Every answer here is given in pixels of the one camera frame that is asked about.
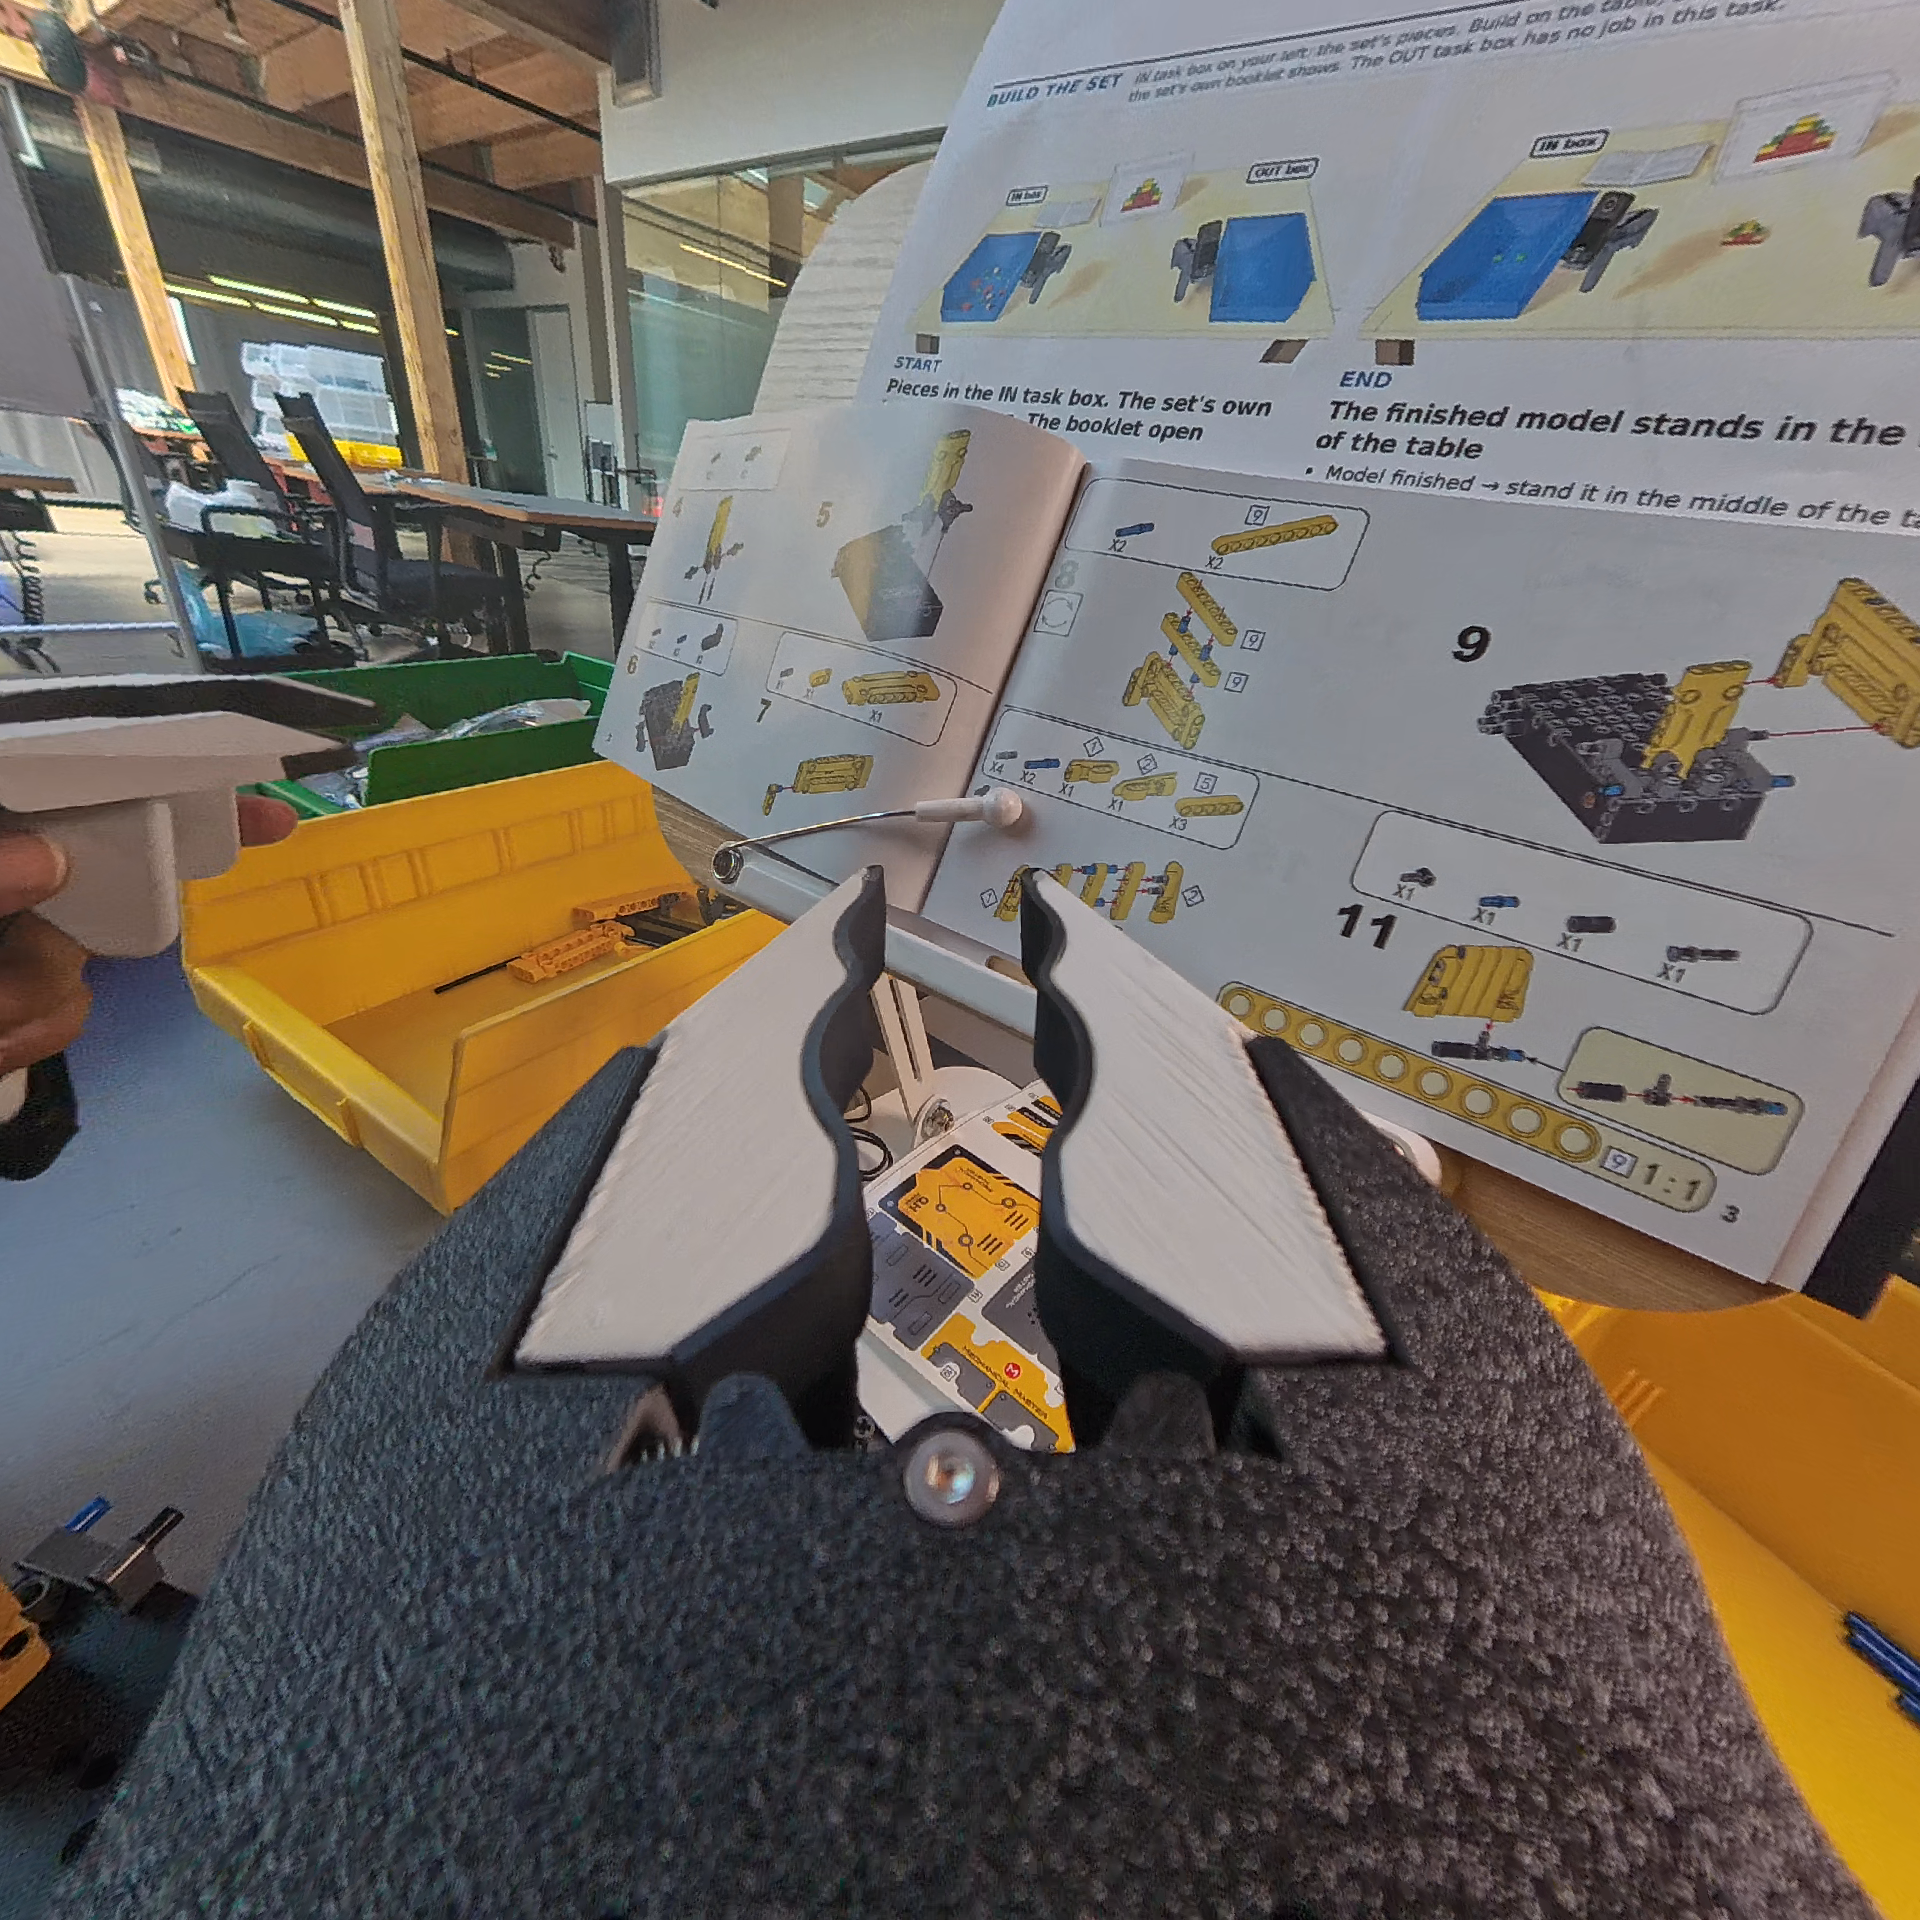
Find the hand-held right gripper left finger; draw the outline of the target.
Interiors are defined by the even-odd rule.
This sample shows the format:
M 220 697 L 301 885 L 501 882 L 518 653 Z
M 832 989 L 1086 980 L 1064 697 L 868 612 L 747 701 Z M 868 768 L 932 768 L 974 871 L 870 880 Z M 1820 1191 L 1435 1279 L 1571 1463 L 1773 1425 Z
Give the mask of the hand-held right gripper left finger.
M 884 887 L 861 871 L 661 1036 L 518 1332 L 518 1369 L 829 1375 L 874 1254 L 846 1103 Z

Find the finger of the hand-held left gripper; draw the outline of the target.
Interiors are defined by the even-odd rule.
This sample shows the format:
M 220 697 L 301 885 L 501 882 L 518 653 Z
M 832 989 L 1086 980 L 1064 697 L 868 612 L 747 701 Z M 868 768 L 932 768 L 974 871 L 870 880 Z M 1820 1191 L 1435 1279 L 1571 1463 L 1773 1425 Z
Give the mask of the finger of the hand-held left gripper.
M 340 768 L 372 701 L 278 676 L 4 679 L 2 823 L 68 862 L 41 913 L 102 954 L 180 933 L 179 885 L 240 855 L 235 790 Z

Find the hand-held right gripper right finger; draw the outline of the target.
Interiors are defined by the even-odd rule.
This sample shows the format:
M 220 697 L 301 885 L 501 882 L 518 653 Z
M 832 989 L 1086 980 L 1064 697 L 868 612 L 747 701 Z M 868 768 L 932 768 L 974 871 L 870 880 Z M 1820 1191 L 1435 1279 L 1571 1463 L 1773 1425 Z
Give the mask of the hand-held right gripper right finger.
M 1377 1359 L 1385 1335 L 1234 1018 L 1053 878 L 1025 878 L 1041 1317 L 1066 1366 Z

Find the yellow storage bin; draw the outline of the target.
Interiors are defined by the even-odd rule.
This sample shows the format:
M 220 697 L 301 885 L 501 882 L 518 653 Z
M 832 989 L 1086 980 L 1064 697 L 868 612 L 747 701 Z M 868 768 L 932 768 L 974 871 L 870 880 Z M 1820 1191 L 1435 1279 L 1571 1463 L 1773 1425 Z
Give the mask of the yellow storage bin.
M 1785 1293 L 1723 1311 L 1548 1311 L 1636 1434 L 1766 1735 L 1886 1914 L 1918 1914 L 1918 1733 L 1844 1644 L 1918 1649 L 1918 1292 L 1866 1319 Z
M 781 929 L 746 911 L 545 982 L 508 970 L 587 900 L 685 888 L 652 790 L 596 759 L 301 823 L 185 885 L 182 964 L 264 1072 L 446 1214 Z

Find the black lego model yellow beam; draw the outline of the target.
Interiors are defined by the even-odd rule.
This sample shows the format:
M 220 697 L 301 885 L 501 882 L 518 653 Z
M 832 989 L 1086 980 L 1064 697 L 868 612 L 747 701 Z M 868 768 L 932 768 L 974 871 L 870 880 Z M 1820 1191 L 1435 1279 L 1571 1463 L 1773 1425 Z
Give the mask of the black lego model yellow beam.
M 96 1497 L 4 1573 L 4 1733 L 37 1724 L 147 1717 L 180 1649 L 194 1602 L 164 1580 L 160 1546 L 182 1521 L 163 1505 L 133 1532 Z

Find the heap of grey lego pieces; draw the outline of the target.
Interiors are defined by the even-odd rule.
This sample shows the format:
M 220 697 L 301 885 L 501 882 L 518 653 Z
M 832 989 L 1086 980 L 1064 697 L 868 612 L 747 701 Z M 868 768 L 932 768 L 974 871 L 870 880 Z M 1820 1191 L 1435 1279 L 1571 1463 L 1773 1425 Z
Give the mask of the heap of grey lego pieces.
M 1918 1657 L 1891 1634 L 1881 1631 L 1861 1610 L 1841 1618 L 1844 1646 L 1892 1689 L 1894 1709 L 1918 1728 Z

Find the heap of yellow lego parts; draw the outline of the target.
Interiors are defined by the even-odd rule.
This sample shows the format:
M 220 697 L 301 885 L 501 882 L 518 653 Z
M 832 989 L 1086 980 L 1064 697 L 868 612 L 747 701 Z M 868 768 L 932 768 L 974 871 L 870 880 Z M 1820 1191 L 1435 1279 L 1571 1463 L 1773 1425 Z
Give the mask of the heap of yellow lego parts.
M 734 911 L 739 911 L 734 900 L 702 885 L 670 890 L 640 888 L 600 896 L 572 906 L 572 929 L 501 962 L 446 980 L 434 992 L 453 992 L 494 970 L 510 970 L 517 980 L 538 985 L 582 968 L 600 958 L 621 954 L 627 948 L 673 943 Z

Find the open lego instruction manual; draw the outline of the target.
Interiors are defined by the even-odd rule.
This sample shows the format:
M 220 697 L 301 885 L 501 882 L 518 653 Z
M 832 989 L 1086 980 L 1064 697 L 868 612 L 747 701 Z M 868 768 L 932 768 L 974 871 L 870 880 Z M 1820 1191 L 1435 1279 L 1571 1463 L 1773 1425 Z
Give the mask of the open lego instruction manual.
M 696 423 L 596 750 L 1017 952 L 1019 876 L 1428 1137 L 1859 1311 L 1916 1220 L 1916 542 Z

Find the person's left hand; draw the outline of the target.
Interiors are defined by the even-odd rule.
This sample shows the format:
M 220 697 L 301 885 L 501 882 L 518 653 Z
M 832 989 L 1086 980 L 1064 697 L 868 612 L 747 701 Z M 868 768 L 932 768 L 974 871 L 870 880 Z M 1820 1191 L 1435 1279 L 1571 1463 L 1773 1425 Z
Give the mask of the person's left hand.
M 2 1177 L 25 1181 L 54 1164 L 80 1129 L 64 1049 L 85 1026 L 86 951 L 44 906 L 64 888 L 66 857 L 37 832 L 2 833 Z

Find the sticker sheet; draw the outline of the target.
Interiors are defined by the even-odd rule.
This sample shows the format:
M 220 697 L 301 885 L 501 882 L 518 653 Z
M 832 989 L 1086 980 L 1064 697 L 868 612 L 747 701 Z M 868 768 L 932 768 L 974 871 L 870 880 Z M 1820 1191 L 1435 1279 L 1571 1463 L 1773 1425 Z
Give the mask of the sticker sheet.
M 1072 1452 L 1036 1296 L 1041 1161 L 1059 1118 L 1033 1080 L 870 1184 L 858 1396 L 884 1438 L 968 1407 L 1025 1448 Z

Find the black office chair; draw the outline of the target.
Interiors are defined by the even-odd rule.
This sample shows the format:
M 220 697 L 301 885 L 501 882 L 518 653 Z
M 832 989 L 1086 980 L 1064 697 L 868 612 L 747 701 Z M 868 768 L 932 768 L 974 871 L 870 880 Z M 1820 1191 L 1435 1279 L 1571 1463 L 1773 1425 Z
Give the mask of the black office chair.
M 330 510 L 281 490 L 227 392 L 182 390 L 182 408 L 224 473 L 212 490 L 174 482 L 163 540 L 194 582 L 196 644 L 220 669 L 357 665 L 330 633 L 345 616 Z
M 347 466 L 312 392 L 278 394 L 278 414 L 337 511 L 340 585 L 380 622 L 411 622 L 437 638 L 450 625 L 508 644 L 508 586 L 482 566 L 443 554 L 440 517 L 411 498 L 372 495 Z

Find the green storage bin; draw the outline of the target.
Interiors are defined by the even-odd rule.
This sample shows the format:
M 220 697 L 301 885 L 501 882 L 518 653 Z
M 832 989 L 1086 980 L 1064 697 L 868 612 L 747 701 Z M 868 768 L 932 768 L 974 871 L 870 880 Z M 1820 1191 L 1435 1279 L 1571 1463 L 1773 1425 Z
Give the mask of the green storage bin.
M 610 660 L 576 653 L 301 672 L 370 701 L 374 716 L 345 732 L 347 768 L 268 782 L 260 792 L 322 817 L 589 764 L 613 674 Z

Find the metal gooseneck page holder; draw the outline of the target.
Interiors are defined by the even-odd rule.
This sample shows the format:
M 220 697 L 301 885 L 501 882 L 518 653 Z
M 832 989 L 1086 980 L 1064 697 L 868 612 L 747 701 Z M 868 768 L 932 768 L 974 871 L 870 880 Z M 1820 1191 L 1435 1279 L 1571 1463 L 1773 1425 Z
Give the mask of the metal gooseneck page holder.
M 952 799 L 920 799 L 913 806 L 889 806 L 867 813 L 850 813 L 841 817 L 829 817 L 825 823 L 809 823 L 800 826 L 786 826 L 779 832 L 764 832 L 746 839 L 734 839 L 722 842 L 712 855 L 712 876 L 721 882 L 734 882 L 746 863 L 747 853 L 752 848 L 770 848 L 781 840 L 793 840 L 806 833 L 819 832 L 841 832 L 850 826 L 864 824 L 886 824 L 886 823 L 913 823 L 913 824 L 988 824 L 994 829 L 1013 826 L 1025 816 L 1025 794 L 1021 790 L 1004 784 L 993 784 L 976 794 L 952 798 Z

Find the wooden office desk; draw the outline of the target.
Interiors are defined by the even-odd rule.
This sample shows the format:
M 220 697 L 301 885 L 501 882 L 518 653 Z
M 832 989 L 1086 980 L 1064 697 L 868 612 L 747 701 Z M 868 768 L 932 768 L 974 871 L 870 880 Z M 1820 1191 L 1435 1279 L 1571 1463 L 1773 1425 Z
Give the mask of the wooden office desk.
M 578 537 L 608 553 L 610 631 L 619 644 L 636 594 L 633 549 L 648 549 L 659 518 L 649 511 L 627 511 L 605 503 L 572 495 L 532 495 L 485 486 L 464 486 L 440 478 L 395 471 L 374 485 L 374 495 L 411 498 L 443 520 L 473 520 L 480 537 L 494 546 L 538 544 L 532 529 Z

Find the printed task instruction sheet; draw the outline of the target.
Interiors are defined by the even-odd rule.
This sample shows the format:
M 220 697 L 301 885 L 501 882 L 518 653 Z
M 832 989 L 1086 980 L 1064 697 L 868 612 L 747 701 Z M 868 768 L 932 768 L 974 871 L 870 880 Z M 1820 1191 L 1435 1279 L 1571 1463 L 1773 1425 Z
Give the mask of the printed task instruction sheet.
M 1916 4 L 1005 4 L 858 392 L 1913 537 L 1916 174 Z

